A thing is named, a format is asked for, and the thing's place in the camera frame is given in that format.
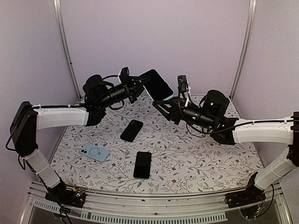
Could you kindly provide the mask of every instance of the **smartphone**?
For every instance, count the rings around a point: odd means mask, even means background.
[[[149,179],[151,153],[138,152],[135,161],[133,177],[136,179]]]
[[[144,88],[153,101],[168,100],[173,97],[174,91],[156,70],[151,69],[140,75],[140,77],[144,76],[150,77],[150,80],[144,84]]]
[[[121,139],[129,142],[133,142],[143,123],[138,120],[131,120],[126,129],[121,134]]]
[[[109,156],[109,151],[107,149],[100,148],[89,143],[86,143],[82,147],[80,153],[99,162],[105,162]]]

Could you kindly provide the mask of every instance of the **phone screen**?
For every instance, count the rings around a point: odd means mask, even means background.
[[[173,96],[173,90],[156,70],[151,69],[140,76],[150,77],[150,80],[144,85],[144,88],[153,100],[167,100]]]
[[[138,152],[135,161],[134,178],[149,179],[151,153]]]

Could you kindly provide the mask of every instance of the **floral tablecloth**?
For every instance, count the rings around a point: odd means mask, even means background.
[[[200,99],[193,97],[195,103]],[[149,97],[133,104],[125,101],[122,109],[107,109],[106,117],[97,126],[69,126],[51,166],[67,184],[137,193],[194,193],[245,187],[250,175],[262,168],[252,143],[227,146],[210,138],[194,137],[187,132],[185,122],[177,126],[167,121],[151,103]],[[227,116],[239,116],[232,103]],[[121,140],[120,135],[132,119],[142,121],[143,128],[131,143]],[[100,163],[81,155],[86,143],[108,149],[107,160]],[[133,178],[138,151],[152,153],[148,180]]]

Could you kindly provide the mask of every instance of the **vertical metal pole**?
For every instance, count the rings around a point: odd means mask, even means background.
[[[252,27],[253,27],[255,11],[256,11],[256,0],[250,0],[248,17],[247,17],[247,26],[246,26],[246,32],[245,32],[245,37],[244,37],[244,41],[243,41],[242,51],[241,51],[237,71],[235,74],[234,83],[233,83],[233,86],[232,86],[232,89],[231,89],[230,95],[229,95],[229,97],[231,98],[232,101],[234,101],[234,98],[235,98],[235,95],[236,95],[236,92],[238,89],[238,85],[239,85],[239,82],[241,79],[241,74],[242,74],[242,70],[244,67],[247,49],[248,49],[248,45],[249,45],[249,39],[250,39]]]
[[[64,50],[64,56],[65,56],[65,59],[67,62],[67,66],[68,66],[68,70],[69,70],[69,74],[70,74],[70,78],[71,78],[71,83],[74,88],[76,97],[79,100],[81,98],[81,95],[80,95],[79,86],[77,83],[77,79],[76,79],[74,68],[73,68],[72,61],[71,61],[70,51],[69,51],[68,44],[66,41],[64,22],[63,22],[62,13],[61,13],[60,0],[53,0],[53,1],[54,1],[54,11],[55,11],[55,16],[56,16],[57,26],[58,26],[58,30],[59,30],[59,34],[60,34],[60,38],[61,38],[62,47]]]

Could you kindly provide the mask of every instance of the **black smartphone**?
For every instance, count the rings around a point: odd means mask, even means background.
[[[133,177],[136,179],[149,179],[151,153],[138,152],[135,161]]]
[[[151,69],[140,76],[150,77],[150,80],[144,84],[144,88],[153,101],[168,100],[173,97],[174,91],[156,70]]]
[[[133,142],[143,123],[138,120],[131,120],[126,129],[121,134],[121,139],[129,142]]]

